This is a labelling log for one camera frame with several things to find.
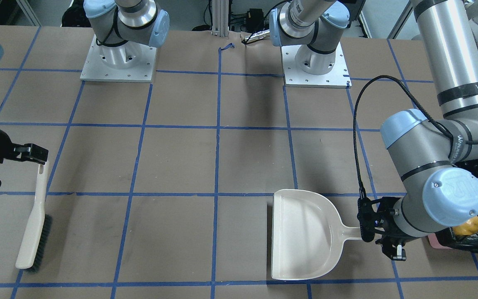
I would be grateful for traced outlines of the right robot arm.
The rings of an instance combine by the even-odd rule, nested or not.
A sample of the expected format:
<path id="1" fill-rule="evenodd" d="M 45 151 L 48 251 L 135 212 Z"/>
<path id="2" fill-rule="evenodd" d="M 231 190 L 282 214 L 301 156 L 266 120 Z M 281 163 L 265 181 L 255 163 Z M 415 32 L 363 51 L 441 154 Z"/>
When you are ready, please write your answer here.
<path id="1" fill-rule="evenodd" d="M 80 0 L 83 36 L 77 28 L 0 25 L 0 187 L 13 180 L 34 188 L 34 172 L 51 158 L 48 142 L 34 133 L 13 137 L 13 121 L 47 125 L 70 119 L 82 65 L 91 81 L 150 83 L 171 18 L 156 0 Z"/>

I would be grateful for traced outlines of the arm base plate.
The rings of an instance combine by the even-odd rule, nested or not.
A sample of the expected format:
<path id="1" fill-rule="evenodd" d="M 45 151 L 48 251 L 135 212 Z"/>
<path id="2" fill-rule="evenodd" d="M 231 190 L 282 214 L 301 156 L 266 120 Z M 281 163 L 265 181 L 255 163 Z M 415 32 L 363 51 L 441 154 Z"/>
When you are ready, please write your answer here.
<path id="1" fill-rule="evenodd" d="M 95 82 L 152 83 L 158 49 L 136 42 L 98 46 L 93 36 L 80 79 Z"/>
<path id="2" fill-rule="evenodd" d="M 350 88 L 341 43 L 330 54 L 315 53 L 307 45 L 283 46 L 281 62 L 287 87 Z"/>

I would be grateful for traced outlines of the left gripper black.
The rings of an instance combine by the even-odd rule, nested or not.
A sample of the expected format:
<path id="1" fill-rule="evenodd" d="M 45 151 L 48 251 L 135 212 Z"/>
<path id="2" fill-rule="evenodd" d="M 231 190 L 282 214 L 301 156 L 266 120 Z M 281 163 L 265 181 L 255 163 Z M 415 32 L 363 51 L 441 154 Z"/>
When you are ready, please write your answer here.
<path id="1" fill-rule="evenodd" d="M 395 223 L 394 216 L 399 210 L 394 205 L 400 202 L 398 197 L 382 197 L 371 200 L 360 197 L 357 200 L 357 219 L 360 222 L 361 238 L 364 242 L 372 242 L 380 235 L 376 244 L 382 246 L 382 252 L 393 261 L 406 261 L 403 246 L 414 240 L 413 236 L 404 233 Z"/>

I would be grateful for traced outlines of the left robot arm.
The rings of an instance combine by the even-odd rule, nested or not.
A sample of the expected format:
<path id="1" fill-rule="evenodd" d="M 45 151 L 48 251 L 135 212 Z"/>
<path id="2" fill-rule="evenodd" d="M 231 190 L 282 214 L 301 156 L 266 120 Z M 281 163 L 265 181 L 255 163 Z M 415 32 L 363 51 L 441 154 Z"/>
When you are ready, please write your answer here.
<path id="1" fill-rule="evenodd" d="M 462 0 L 412 0 L 443 119 L 435 120 L 393 76 L 416 108 L 380 127 L 405 186 L 403 198 L 370 200 L 362 180 L 357 219 L 362 240 L 406 260 L 406 242 L 462 225 L 478 215 L 478 178 L 457 168 L 478 159 L 478 44 Z"/>

